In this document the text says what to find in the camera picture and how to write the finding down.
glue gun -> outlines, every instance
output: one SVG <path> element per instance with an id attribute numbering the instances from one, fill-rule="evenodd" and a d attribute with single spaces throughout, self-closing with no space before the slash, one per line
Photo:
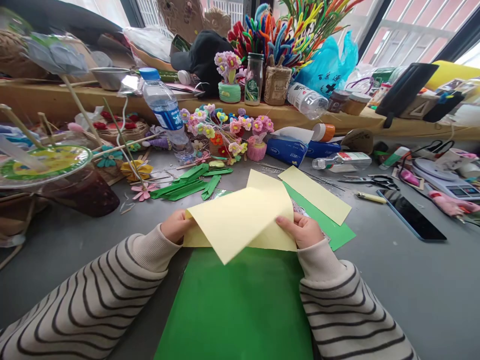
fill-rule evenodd
<path id="1" fill-rule="evenodd" d="M 480 211 L 479 205 L 469 201 L 454 199 L 440 191 L 429 191 L 428 196 L 445 214 L 457 218 L 462 223 L 465 223 L 462 219 L 464 214 Z"/>

blue plastic bag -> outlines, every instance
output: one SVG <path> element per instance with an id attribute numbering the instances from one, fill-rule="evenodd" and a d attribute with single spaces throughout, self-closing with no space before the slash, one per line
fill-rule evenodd
<path id="1" fill-rule="evenodd" d="M 339 58 L 339 46 L 334 37 L 329 36 L 311 60 L 310 65 L 300 70 L 295 81 L 329 98 L 333 90 L 345 88 L 359 61 L 359 47 L 352 41 L 352 32 L 347 32 Z"/>

striped sweater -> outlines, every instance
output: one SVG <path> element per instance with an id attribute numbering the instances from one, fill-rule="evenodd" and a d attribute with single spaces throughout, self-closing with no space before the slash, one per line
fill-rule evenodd
<path id="1" fill-rule="evenodd" d="M 84 266 L 0 330 L 0 360 L 104 359 L 167 275 L 180 246 L 158 225 Z M 359 271 L 327 241 L 298 251 L 300 297 L 324 360 L 417 359 Z"/>

phone screen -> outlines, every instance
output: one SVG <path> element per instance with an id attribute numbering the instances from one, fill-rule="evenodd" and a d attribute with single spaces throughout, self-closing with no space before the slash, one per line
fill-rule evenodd
<path id="1" fill-rule="evenodd" d="M 404 223 L 409 225 L 415 235 L 425 241 L 445 241 L 443 235 L 425 216 L 397 190 L 378 190 Z"/>

blue bottle cap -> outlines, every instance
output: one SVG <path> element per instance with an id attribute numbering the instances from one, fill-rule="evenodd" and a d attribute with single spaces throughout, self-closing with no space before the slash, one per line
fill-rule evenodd
<path id="1" fill-rule="evenodd" d="M 142 67 L 138 70 L 145 80 L 160 80 L 159 71 L 153 67 Z"/>

